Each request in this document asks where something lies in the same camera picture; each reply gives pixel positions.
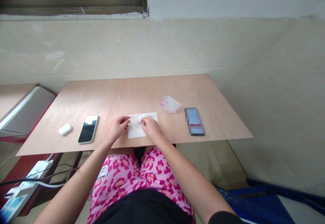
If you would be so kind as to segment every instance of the black cable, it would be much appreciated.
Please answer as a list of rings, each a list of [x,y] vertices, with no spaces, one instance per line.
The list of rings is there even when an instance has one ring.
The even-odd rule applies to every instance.
[[[73,168],[73,169],[70,169],[70,170],[66,170],[66,171],[61,171],[61,172],[58,172],[58,173],[54,173],[52,175],[49,175],[49,176],[47,176],[45,178],[38,178],[38,179],[35,179],[35,178],[22,178],[22,179],[11,180],[11,181],[7,181],[7,182],[0,183],[0,186],[4,186],[4,185],[8,185],[8,184],[13,184],[13,183],[20,183],[20,182],[43,182],[45,180],[48,180],[48,179],[52,178],[55,175],[62,174],[62,173],[66,173],[66,172],[70,172],[70,171],[73,171],[73,170],[78,170],[78,169],[79,169],[79,167],[76,167],[76,168]]]
[[[62,165],[67,165],[67,166],[70,166],[70,167],[73,168],[72,165],[69,165],[69,164],[66,164],[66,163],[63,163],[63,164],[57,165],[57,167],[58,167],[58,166],[62,166]],[[26,177],[26,178],[29,178],[30,176],[33,176],[33,175],[35,175],[35,174],[38,174],[38,173],[40,173],[40,172],[43,172],[43,171],[46,171],[46,170],[50,170],[50,169],[51,169],[51,168],[47,168],[47,169],[45,169],[45,170],[42,170],[42,171],[39,171],[39,172],[34,173],[34,174],[32,174],[32,175],[29,175],[29,176]],[[20,183],[20,182],[16,183],[14,186],[12,186],[12,188],[16,187],[19,183]]]

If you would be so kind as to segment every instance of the finger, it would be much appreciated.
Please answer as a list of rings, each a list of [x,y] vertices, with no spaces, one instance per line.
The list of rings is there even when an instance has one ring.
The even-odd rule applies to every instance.
[[[146,126],[147,126],[147,125],[146,125],[145,121],[142,121],[142,122],[141,122],[141,127],[142,127],[143,130],[146,128]]]
[[[130,120],[126,120],[125,122],[123,122],[121,125],[123,128],[125,128],[131,121]]]
[[[145,124],[147,124],[148,121],[149,121],[149,119],[147,117],[144,117],[144,118],[141,119],[141,124],[143,124],[143,122]]]
[[[118,120],[119,122],[125,121],[125,120],[127,120],[127,119],[130,119],[130,117],[129,117],[129,116],[120,116],[120,117],[117,118],[117,120]]]

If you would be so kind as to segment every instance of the windowsill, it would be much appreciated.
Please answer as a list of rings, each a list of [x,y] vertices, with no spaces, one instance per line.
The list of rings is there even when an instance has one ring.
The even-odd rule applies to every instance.
[[[69,14],[57,16],[20,16],[0,14],[0,21],[43,21],[43,20],[109,20],[109,19],[142,19],[148,17],[147,13],[130,12],[112,15],[85,15]]]

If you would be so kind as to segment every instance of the tiled wall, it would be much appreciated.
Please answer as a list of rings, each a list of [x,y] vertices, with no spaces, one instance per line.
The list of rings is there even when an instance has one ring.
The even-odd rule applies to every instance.
[[[224,93],[255,136],[230,141],[248,176],[325,196],[325,23],[301,22]]]
[[[222,89],[296,19],[0,22],[0,84],[209,73]]]

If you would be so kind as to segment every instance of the electrical cord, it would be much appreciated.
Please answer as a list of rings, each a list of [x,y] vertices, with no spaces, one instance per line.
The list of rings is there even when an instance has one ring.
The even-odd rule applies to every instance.
[[[46,161],[49,161],[51,158],[52,158],[52,156],[54,155],[54,153],[52,153],[51,155],[50,155],[50,157],[49,158],[47,158],[47,160]]]
[[[57,187],[63,187],[65,183],[59,184],[59,185],[52,185],[52,184],[47,184],[43,182],[37,182],[39,185],[42,185],[43,187],[48,187],[48,188],[57,188]]]
[[[11,181],[7,181],[7,182],[0,183],[0,186],[4,186],[4,185],[8,185],[8,184],[13,184],[13,183],[20,183],[20,182],[43,182],[45,180],[48,180],[48,179],[52,178],[55,175],[62,174],[62,173],[66,173],[66,172],[71,172],[73,170],[78,170],[79,168],[80,167],[76,167],[76,168],[72,168],[70,170],[65,170],[65,171],[61,171],[61,172],[58,172],[58,173],[54,173],[54,174],[49,175],[49,176],[47,176],[45,178],[38,178],[38,179],[35,179],[35,178],[22,178],[22,179],[11,180]]]
[[[60,165],[57,165],[57,167],[62,166],[62,165],[67,165],[67,166],[70,166],[70,167],[73,168],[72,165],[69,165],[69,164],[66,164],[66,163],[62,163],[62,164],[60,164]],[[32,174],[32,175],[29,175],[29,176],[26,177],[26,178],[29,178],[29,177],[31,177],[31,176],[33,176],[33,175],[35,175],[35,174],[38,174],[38,173],[40,173],[40,172],[43,172],[43,171],[46,171],[46,170],[50,170],[50,169],[51,169],[51,168],[47,168],[47,169],[45,169],[45,170],[42,170],[42,171],[39,171],[39,172],[34,173],[34,174]]]

